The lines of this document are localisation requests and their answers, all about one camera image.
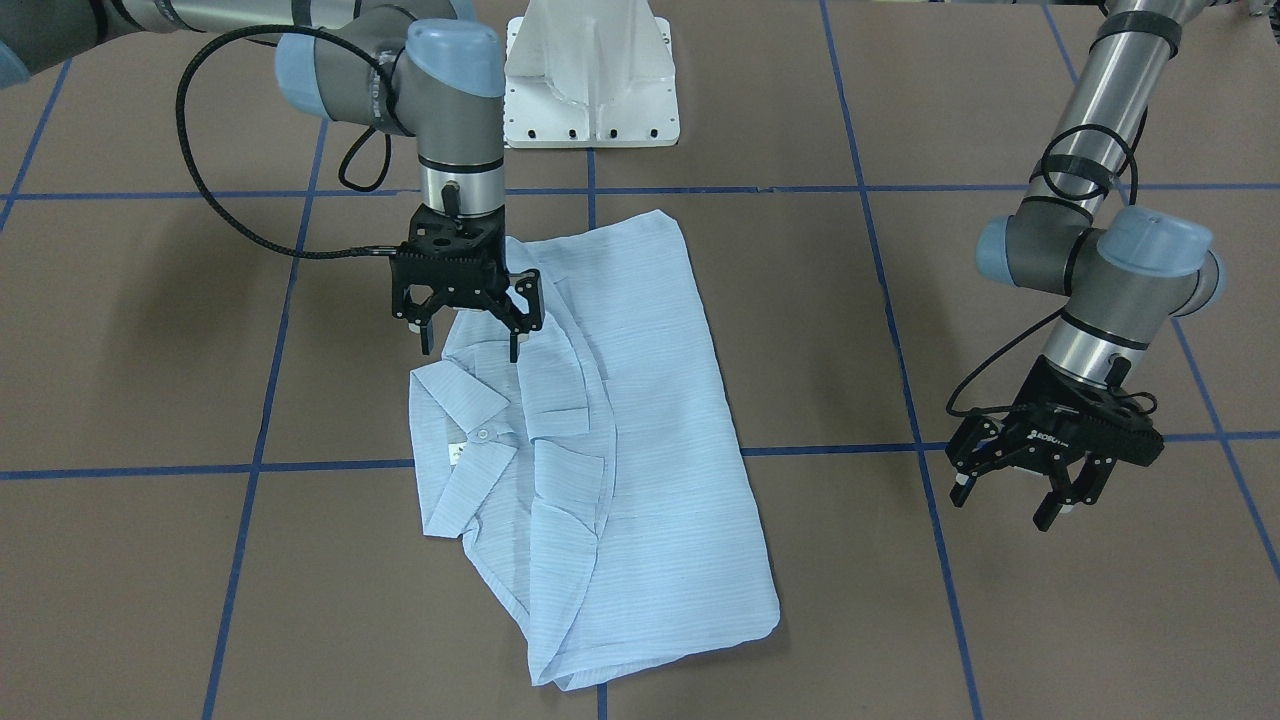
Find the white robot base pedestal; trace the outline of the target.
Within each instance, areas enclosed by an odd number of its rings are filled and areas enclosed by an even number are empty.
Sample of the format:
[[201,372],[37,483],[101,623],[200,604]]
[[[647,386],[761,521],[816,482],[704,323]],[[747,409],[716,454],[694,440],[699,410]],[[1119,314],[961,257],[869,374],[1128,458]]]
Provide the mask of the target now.
[[506,146],[644,149],[681,136],[669,22],[646,1],[531,1],[506,27]]

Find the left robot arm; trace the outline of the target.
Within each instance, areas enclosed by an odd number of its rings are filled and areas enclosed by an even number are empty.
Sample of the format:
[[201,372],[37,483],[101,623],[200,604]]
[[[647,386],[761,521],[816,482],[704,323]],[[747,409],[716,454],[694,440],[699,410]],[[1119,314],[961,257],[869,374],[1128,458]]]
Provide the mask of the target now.
[[1057,295],[1064,305],[1015,398],[947,406],[960,425],[946,446],[961,507],[977,482],[1016,468],[1050,483],[1033,521],[1047,530],[1100,500],[1121,462],[1164,451],[1153,395],[1125,389],[1160,328],[1211,305],[1225,286],[1212,232],[1138,204],[1137,147],[1149,100],[1202,1],[1106,1],[1103,22],[1053,137],[1016,211],[991,222],[979,273]]

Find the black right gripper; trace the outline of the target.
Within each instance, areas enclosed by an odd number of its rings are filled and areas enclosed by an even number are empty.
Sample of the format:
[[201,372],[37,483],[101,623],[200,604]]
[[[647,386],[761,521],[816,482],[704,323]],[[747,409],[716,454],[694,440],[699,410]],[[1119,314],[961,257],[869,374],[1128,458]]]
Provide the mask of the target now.
[[480,217],[451,217],[425,204],[408,238],[390,256],[394,316],[415,328],[422,355],[434,352],[433,318],[444,306],[484,310],[509,329],[509,361],[544,325],[541,273],[511,275],[506,264],[506,206]]

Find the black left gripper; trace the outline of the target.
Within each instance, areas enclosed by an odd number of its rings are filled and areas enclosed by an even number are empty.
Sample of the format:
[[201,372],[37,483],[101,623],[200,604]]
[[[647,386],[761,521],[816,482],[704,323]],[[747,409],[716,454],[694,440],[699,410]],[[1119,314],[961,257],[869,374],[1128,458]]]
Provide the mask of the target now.
[[1096,503],[1117,464],[1153,464],[1165,447],[1151,419],[1158,404],[1151,393],[1123,389],[1130,369],[1128,359],[1115,357],[1094,386],[1038,357],[1012,404],[951,407],[961,420],[946,445],[956,471],[951,503],[963,507],[992,471],[1030,471],[1050,479],[1033,515],[1036,528],[1047,532],[1064,511]]

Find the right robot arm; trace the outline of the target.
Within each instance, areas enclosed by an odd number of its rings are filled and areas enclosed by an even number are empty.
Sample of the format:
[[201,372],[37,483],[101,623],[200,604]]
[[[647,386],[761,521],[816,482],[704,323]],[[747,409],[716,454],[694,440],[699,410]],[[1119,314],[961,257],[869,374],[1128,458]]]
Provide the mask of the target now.
[[[127,35],[209,35],[175,92],[180,155],[206,204],[257,246],[306,260],[387,258],[390,310],[434,347],[443,307],[492,314],[509,355],[544,324],[539,272],[506,261],[506,78],[495,31],[468,1],[5,1],[3,86]],[[396,246],[303,251],[274,243],[236,219],[198,170],[187,95],[200,67],[238,40],[275,49],[274,73],[294,109],[411,138],[421,201]]]

